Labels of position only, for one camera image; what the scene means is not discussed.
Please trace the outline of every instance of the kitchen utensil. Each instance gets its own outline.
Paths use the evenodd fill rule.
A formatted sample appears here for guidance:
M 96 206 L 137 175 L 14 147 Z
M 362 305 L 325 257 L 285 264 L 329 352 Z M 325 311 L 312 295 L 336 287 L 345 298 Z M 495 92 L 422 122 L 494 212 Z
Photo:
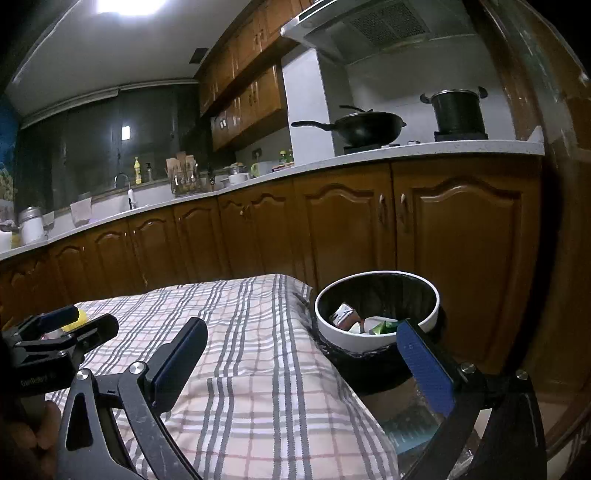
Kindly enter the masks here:
M 293 122 L 292 127 L 318 127 L 327 132 L 335 130 L 353 147 L 366 145 L 387 145 L 398 138 L 406 123 L 396 114 L 361 110 L 355 106 L 339 105 L 340 108 L 357 110 L 339 118 L 334 124 L 323 124 L 312 120 Z
M 29 207 L 19 213 L 18 223 L 21 225 L 22 242 L 25 245 L 42 240 L 45 236 L 39 207 Z
M 420 99 L 422 103 L 433 105 L 439 128 L 437 133 L 481 134 L 488 138 L 480 111 L 480 99 L 487 96 L 488 92 L 483 87 L 478 87 L 478 93 L 471 90 L 442 90 L 431 98 L 422 93 Z
M 236 185 L 238 183 L 242 183 L 248 180 L 248 173 L 241 172 L 241 173 L 233 173 L 228 177 L 230 185 Z

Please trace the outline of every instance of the range hood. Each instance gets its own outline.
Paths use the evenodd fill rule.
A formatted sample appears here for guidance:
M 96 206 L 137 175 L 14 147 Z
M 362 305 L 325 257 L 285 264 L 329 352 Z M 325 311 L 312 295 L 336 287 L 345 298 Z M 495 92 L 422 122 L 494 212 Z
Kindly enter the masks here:
M 281 29 L 345 64 L 401 43 L 474 33 L 462 0 L 320 0 Z

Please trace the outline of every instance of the jar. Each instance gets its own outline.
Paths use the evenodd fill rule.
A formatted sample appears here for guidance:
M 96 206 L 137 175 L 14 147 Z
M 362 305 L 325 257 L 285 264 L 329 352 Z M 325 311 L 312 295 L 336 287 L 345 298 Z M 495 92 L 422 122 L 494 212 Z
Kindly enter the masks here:
M 39 207 L 29 207 L 19 213 L 18 223 L 21 225 L 21 238 L 24 245 L 38 242 L 45 236 Z

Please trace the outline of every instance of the white countertop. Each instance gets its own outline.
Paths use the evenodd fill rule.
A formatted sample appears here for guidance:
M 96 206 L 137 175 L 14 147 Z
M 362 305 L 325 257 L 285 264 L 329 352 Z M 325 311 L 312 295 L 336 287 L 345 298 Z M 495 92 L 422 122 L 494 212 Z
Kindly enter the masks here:
M 405 160 L 414 157 L 426 157 L 431 155 L 447 155 L 447 154 L 516 154 L 516 155 L 534 155 L 541 156 L 545 154 L 544 144 L 539 142 L 528 142 L 521 140 L 458 140 L 450 142 L 429 142 L 413 145 L 401 145 L 399 147 L 379 148 L 376 150 L 369 150 L 358 153 L 350 153 L 348 155 L 341 155 L 338 157 L 328 158 L 326 160 L 308 163 L 304 165 L 285 168 L 280 171 L 269 173 L 261 177 L 247 180 L 243 183 L 229 186 L 222 190 L 215 192 L 197 193 L 195 195 L 187 195 L 179 197 L 167 202 L 155 203 L 153 205 L 146 205 L 135 210 L 127 210 L 116 215 L 88 223 L 73 230 L 56 235 L 49 240 L 42 240 L 33 244 L 24 245 L 23 247 L 13 248 L 7 252 L 0 254 L 0 260 L 4 260 L 14 255 L 18 255 L 30 250 L 34 250 L 45 245 L 52 244 L 58 240 L 67 238 L 70 235 L 83 232 L 95 226 L 103 225 L 104 223 L 112 222 L 120 218 L 136 215 L 137 213 L 147 212 L 169 205 L 176 205 L 177 203 L 189 202 L 191 200 L 223 195 L 225 193 L 233 192 L 234 190 L 243 189 L 251 185 L 263 183 L 269 180 L 281 179 L 290 177 L 301 173 L 306 173 L 314 170 L 321 170 L 323 168 L 340 167 L 351 164 L 360 164 L 365 162 L 385 160 L 385 159 L 400 159 Z

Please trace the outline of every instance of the cabinet door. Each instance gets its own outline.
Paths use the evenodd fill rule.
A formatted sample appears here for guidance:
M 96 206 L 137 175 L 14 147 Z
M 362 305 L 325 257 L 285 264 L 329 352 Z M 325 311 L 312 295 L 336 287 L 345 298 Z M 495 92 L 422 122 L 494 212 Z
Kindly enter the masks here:
M 294 179 L 294 186 L 309 284 L 322 289 L 354 273 L 393 269 L 394 215 L 387 164 L 312 174 Z
M 217 200 L 209 198 L 175 205 L 174 217 L 189 281 L 230 278 Z
M 267 48 L 281 36 L 281 27 L 301 12 L 299 1 L 267 0 L 260 6 L 261 44 Z
M 65 304 L 45 251 L 2 262 L 0 326 L 17 325 L 29 315 L 50 312 Z
M 253 83 L 256 119 L 281 110 L 281 94 L 277 67 L 273 66 Z
M 538 178 L 515 171 L 517 161 L 392 164 L 398 268 L 437 287 L 445 347 L 489 373 L 519 331 L 537 254 Z
M 213 63 L 217 91 L 222 92 L 234 79 L 234 42 L 230 40 Z
M 223 238 L 233 278 L 262 274 L 263 267 L 252 223 L 247 221 L 250 205 L 240 192 L 217 199 L 222 220 Z
M 128 223 L 146 289 L 186 283 L 172 208 L 133 215 Z
M 254 104 L 254 87 L 249 85 L 239 97 L 240 101 L 240 130 L 246 130 L 255 122 L 256 110 Z
M 261 52 L 258 12 L 253 13 L 234 37 L 236 45 L 235 72 L 244 68 Z
M 87 261 L 86 236 L 76 235 L 49 247 L 49 256 L 68 303 L 105 297 L 102 283 Z
M 88 261 L 107 297 L 146 291 L 125 220 L 95 227 L 87 233 Z
M 252 223 L 264 273 L 283 273 L 302 281 L 303 258 L 297 238 L 295 193 L 291 180 L 245 190 L 246 221 Z

